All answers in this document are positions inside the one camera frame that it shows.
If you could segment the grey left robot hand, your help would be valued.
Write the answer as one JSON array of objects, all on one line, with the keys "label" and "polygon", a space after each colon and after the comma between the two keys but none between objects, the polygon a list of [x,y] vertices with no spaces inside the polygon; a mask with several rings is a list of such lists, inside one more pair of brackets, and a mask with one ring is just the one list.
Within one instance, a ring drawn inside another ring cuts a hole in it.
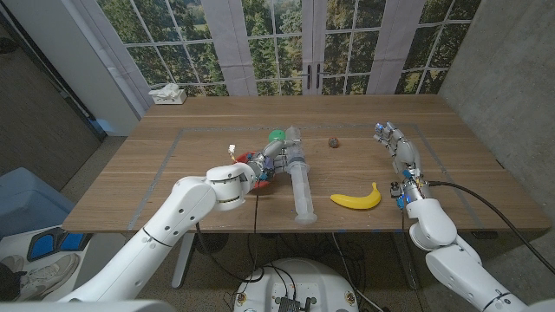
[{"label": "grey left robot hand", "polygon": [[247,164],[254,172],[254,188],[266,187],[281,172],[290,172],[295,162],[304,161],[301,140],[273,140],[259,151],[241,154],[237,162]]}]

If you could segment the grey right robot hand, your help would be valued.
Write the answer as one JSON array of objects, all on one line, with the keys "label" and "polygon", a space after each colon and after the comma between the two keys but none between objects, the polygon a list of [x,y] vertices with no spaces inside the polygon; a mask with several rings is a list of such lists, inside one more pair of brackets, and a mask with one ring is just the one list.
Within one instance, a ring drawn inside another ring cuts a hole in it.
[{"label": "grey right robot hand", "polygon": [[404,206],[417,200],[430,198],[428,182],[424,179],[421,155],[416,145],[391,122],[375,125],[374,139],[388,150],[392,166],[400,182],[394,198],[401,198]]}]

